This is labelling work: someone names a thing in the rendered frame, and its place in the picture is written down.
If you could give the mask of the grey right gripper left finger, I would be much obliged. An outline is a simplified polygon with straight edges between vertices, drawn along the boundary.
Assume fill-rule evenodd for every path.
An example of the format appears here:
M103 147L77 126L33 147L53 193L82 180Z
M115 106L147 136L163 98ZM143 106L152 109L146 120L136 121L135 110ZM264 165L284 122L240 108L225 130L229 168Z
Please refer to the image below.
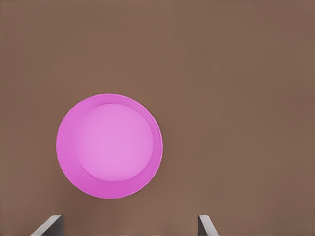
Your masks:
M31 236L63 236L63 216L52 215Z

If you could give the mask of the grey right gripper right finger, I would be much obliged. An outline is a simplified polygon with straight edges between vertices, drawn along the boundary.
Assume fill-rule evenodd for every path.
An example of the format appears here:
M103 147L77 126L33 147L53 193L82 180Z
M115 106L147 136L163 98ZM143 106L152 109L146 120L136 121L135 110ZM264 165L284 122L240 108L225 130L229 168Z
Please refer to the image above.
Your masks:
M208 215L198 216L198 236L219 236L218 231Z

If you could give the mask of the pink plate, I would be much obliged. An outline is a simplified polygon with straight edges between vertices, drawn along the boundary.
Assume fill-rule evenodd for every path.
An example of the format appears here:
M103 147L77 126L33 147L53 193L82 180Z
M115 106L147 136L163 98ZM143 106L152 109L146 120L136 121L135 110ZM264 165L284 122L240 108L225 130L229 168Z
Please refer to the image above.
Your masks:
M77 103L64 116L56 154L67 179L102 199L132 195L155 176L163 153L154 116L139 102L99 94Z

